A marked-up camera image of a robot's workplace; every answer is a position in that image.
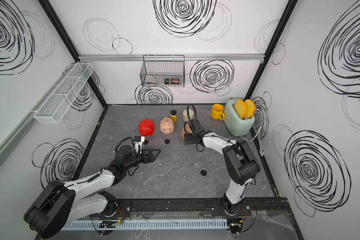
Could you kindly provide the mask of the light pink piggy bank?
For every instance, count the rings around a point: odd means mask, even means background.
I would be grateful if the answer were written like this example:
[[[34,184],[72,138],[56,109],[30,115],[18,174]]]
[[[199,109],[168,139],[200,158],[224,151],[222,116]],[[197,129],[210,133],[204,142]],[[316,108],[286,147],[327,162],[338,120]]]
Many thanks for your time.
[[[160,122],[160,130],[163,134],[172,134],[175,130],[175,123],[171,118],[165,117]]]

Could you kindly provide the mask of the red piggy bank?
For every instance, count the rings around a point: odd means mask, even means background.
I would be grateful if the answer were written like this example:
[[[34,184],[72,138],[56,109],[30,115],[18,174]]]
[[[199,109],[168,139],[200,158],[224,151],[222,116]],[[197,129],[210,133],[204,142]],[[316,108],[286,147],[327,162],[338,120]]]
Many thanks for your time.
[[[139,133],[146,137],[152,136],[155,130],[154,122],[150,119],[144,119],[139,124]]]

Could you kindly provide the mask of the dark pink piggy bank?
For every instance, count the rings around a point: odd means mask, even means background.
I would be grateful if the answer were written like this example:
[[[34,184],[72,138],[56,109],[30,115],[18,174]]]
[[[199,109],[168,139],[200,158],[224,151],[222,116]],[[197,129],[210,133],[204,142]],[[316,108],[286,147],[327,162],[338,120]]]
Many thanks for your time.
[[[185,139],[185,134],[192,134],[192,130],[189,125],[186,124],[185,127],[182,128],[182,138]]]

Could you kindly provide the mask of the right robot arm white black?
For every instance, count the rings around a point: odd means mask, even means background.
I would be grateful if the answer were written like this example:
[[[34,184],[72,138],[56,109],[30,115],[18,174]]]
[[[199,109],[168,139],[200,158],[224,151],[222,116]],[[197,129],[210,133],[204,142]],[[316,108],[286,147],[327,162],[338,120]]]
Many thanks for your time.
[[[261,171],[249,144],[244,140],[230,140],[205,130],[199,120],[186,121],[184,131],[186,145],[200,145],[223,155],[231,178],[229,188],[223,196],[223,206],[227,214],[234,215],[243,203],[248,185],[255,183],[255,178]]]

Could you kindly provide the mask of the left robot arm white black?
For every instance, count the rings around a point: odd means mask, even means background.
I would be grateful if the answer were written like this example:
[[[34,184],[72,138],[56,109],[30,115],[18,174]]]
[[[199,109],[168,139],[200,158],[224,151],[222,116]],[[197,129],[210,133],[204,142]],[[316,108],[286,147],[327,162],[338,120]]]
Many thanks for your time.
[[[103,170],[76,181],[49,183],[26,211],[24,221],[39,237],[48,239],[80,218],[95,214],[113,217],[120,208],[106,189],[130,176],[131,168],[154,162],[160,153],[160,149],[129,145],[117,148],[114,160]]]

